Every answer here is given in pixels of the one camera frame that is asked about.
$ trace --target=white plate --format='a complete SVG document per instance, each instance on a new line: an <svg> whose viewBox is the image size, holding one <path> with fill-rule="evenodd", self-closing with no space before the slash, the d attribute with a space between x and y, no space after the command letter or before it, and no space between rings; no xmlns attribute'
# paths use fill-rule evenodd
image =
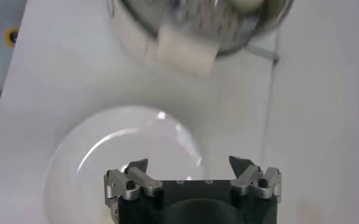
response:
<svg viewBox="0 0 359 224"><path fill-rule="evenodd" d="M44 183L52 224L106 223L103 175L148 158L147 173L162 180L203 178L201 153L190 133L163 111L122 107L77 126L60 144Z"/></svg>

